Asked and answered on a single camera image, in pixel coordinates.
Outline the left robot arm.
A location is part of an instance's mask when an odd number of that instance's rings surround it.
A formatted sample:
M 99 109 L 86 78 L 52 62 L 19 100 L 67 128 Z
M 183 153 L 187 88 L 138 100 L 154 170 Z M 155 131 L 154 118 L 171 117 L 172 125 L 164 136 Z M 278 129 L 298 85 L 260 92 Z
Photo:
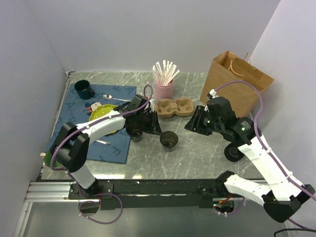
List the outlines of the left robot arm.
M 146 97 L 137 94 L 132 101 L 115 107 L 100 118 L 77 125 L 64 124 L 48 152 L 52 156 L 51 169 L 55 168 L 55 162 L 60 163 L 79 185 L 82 195 L 95 197 L 100 193 L 98 180 L 85 164 L 89 145 L 121 129 L 125 129 L 130 137 L 141 133 L 162 135 L 157 112 L 151 110 Z

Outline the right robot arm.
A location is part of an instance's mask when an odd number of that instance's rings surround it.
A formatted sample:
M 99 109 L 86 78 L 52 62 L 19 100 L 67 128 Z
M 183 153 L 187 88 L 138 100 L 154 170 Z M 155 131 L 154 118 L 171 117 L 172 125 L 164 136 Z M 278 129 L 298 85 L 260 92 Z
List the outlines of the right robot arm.
M 225 157 L 237 162 L 247 157 L 266 184 L 259 184 L 225 171 L 216 179 L 216 192 L 222 197 L 241 195 L 263 206 L 279 223 L 292 217 L 315 194 L 309 184 L 296 179 L 269 147 L 261 130 L 249 117 L 238 118 L 228 99 L 214 97 L 206 106 L 197 106 L 185 129 L 202 135 L 218 133 L 229 142 Z

